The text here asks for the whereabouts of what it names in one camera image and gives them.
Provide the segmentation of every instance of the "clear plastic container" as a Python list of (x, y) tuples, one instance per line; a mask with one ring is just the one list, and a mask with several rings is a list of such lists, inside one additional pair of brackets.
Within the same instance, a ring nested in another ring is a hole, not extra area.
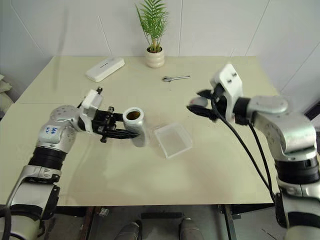
[(154, 131), (156, 139), (167, 159), (192, 148), (192, 139), (179, 123), (172, 123)]

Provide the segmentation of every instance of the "white wall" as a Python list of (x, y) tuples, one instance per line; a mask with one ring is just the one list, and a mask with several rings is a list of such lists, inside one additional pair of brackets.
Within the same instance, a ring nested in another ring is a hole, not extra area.
[[(53, 55), (141, 56), (139, 0), (1, 0), (0, 70), (17, 98)], [(165, 0), (168, 56), (258, 56), (303, 111), (320, 98), (320, 0)]]

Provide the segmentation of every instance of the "plant pot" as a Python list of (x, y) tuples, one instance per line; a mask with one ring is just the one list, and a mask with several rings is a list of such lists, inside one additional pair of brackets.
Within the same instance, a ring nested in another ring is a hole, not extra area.
[(162, 67), (165, 64), (165, 51), (161, 48), (160, 52), (152, 53), (145, 50), (145, 63), (153, 69)]

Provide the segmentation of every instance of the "potted plant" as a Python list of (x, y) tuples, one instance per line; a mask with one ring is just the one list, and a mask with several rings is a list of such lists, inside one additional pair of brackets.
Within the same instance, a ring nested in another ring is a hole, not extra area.
[(165, 52), (160, 43), (168, 24), (168, 12), (162, 0), (144, 0), (141, 6), (142, 8), (138, 8), (135, 5), (149, 44), (145, 51), (146, 64), (151, 68), (160, 68), (165, 64)]

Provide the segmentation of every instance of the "white table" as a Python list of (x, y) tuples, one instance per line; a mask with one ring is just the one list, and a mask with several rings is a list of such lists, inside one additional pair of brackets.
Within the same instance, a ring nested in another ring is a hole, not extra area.
[[(184, 205), (270, 203), (269, 192), (237, 139), (221, 121), (212, 123), (186, 109), (209, 89), (215, 72), (230, 61), (243, 81), (244, 95), (276, 95), (255, 57), (167, 57), (151, 69), (143, 57), (125, 57), (125, 66), (100, 83), (84, 72), (103, 57), (54, 57), (13, 104), (0, 123), (0, 204), (5, 203), (35, 148), (40, 127), (62, 105), (77, 106), (89, 89), (103, 87), (101, 110), (144, 110), (149, 129), (181, 123), (193, 148), (165, 159), (154, 137), (143, 148), (131, 140), (79, 133), (62, 167), (60, 206)], [(191, 75), (170, 83), (163, 76)], [(263, 163), (248, 127), (234, 125), (258, 162)], [(274, 160), (258, 132), (277, 190)]]

